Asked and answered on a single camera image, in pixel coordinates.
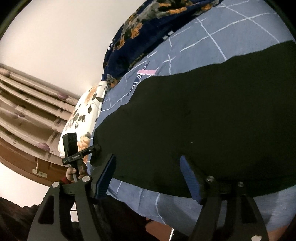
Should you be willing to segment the person's left hand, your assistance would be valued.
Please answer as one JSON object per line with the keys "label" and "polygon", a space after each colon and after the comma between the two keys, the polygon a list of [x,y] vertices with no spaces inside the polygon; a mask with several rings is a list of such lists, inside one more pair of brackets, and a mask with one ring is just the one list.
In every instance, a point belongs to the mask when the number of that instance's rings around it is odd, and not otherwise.
{"label": "person's left hand", "polygon": [[78,173],[78,179],[81,180],[83,177],[88,176],[87,173],[87,166],[85,163],[83,163],[78,170],[73,168],[73,167],[69,167],[66,171],[66,179],[70,182],[70,183],[74,183],[74,177],[76,177],[76,173]]}

